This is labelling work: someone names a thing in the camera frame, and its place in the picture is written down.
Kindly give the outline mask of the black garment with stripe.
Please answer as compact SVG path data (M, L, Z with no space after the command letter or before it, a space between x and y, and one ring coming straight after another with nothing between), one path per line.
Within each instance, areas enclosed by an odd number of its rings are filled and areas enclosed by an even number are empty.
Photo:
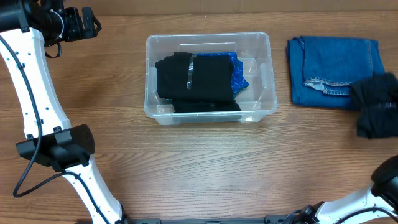
M172 100L176 113L217 112L217 111L240 111L240 106L233 101L185 101Z

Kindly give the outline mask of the sparkly blue green fabric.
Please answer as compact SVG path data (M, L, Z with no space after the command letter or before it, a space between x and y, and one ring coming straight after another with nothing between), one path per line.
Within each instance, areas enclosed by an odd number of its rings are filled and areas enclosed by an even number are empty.
M233 67L231 73L231 89L233 91L233 98L243 89L249 86L249 83L243 77L243 67L242 61L238 60L236 52L217 52L217 53L197 53L195 56L206 56L206 57L220 57L228 56L229 62Z

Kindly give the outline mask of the blue denim jeans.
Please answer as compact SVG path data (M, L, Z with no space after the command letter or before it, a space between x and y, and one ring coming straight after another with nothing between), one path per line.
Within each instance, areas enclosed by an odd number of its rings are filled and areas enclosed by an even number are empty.
M379 41L354 37L300 36L287 41L292 103L357 110L351 85L383 74Z

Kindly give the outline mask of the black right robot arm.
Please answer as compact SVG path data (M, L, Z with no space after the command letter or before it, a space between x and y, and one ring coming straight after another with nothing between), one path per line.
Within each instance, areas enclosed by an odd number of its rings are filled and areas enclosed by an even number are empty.
M335 201L307 205L289 222L355 224L383 217L397 221L397 156L373 172L369 186Z

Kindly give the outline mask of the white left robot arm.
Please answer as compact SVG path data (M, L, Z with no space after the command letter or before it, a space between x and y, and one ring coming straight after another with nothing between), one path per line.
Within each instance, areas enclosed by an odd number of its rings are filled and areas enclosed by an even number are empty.
M94 38L100 31L90 7L67 8L62 0L1 2L1 55L24 121L25 141L16 146L19 155L68 180L93 223L128 223L96 165L92 132L85 124L71 125L47 66L47 47Z

